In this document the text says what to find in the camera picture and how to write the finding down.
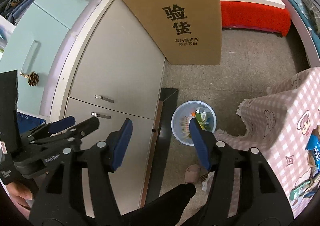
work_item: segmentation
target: silver bolt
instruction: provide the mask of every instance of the silver bolt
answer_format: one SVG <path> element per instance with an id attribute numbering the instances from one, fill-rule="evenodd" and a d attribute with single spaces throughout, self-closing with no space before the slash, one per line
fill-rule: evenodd
<path id="1" fill-rule="evenodd" d="M 65 148 L 62 152 L 67 155 L 71 152 L 71 148 Z"/>
<path id="2" fill-rule="evenodd" d="M 251 152 L 254 153 L 254 154 L 258 154 L 258 153 L 259 153 L 259 149 L 257 149 L 257 148 L 252 148 L 252 149 L 251 149 Z"/>
<path id="3" fill-rule="evenodd" d="M 98 147 L 98 148 L 104 148 L 105 146 L 106 146 L 105 141 L 99 141 L 99 142 L 97 143 L 97 147 Z"/>
<path id="4" fill-rule="evenodd" d="M 223 141 L 217 141 L 216 145 L 217 145 L 217 147 L 219 147 L 219 148 L 223 148 L 226 144 L 225 144 L 225 142 L 223 142 Z"/>

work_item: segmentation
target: black pants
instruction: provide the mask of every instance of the black pants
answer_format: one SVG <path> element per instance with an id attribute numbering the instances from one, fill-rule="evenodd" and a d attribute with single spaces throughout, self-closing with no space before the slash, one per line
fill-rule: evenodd
<path id="1" fill-rule="evenodd" d="M 195 193 L 193 184 L 180 184 L 143 208 L 124 214 L 121 218 L 125 226 L 175 226 Z M 201 211 L 185 221 L 183 226 L 195 226 L 200 216 Z"/>

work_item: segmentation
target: bed frame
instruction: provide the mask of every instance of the bed frame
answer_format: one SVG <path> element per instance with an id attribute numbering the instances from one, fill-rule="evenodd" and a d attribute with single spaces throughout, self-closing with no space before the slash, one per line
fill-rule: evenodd
<path id="1" fill-rule="evenodd" d="M 320 66 L 320 58 L 316 50 L 315 44 L 313 43 L 311 34 L 308 28 L 305 26 L 301 17 L 291 5 L 288 0 L 282 0 L 285 4 L 285 8 L 290 12 L 291 20 L 296 27 L 299 36 L 303 42 L 304 48 L 306 50 L 306 55 L 310 67 Z"/>

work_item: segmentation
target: pink checkered tablecloth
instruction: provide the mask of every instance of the pink checkered tablecloth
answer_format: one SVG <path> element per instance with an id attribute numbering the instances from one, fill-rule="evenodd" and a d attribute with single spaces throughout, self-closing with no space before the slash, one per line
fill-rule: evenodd
<path id="1" fill-rule="evenodd" d="M 217 140 L 235 149 L 258 148 L 278 177 L 296 218 L 312 198 L 318 183 L 310 185 L 299 196 L 290 193 L 318 172 L 308 165 L 305 150 L 311 132 L 320 125 L 320 68 L 311 68 L 267 89 L 267 96 L 248 99 L 237 110 L 247 127 L 244 136 L 234 137 L 222 130 Z M 236 170 L 234 193 L 229 216 L 236 214 L 240 171 Z"/>

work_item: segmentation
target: hand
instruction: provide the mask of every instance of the hand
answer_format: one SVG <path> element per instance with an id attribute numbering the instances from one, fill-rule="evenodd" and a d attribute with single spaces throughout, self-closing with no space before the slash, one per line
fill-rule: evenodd
<path id="1" fill-rule="evenodd" d="M 18 204 L 30 208 L 26 200 L 32 200 L 33 195 L 29 188 L 19 182 L 12 182 L 6 185 L 10 197 L 15 200 Z"/>

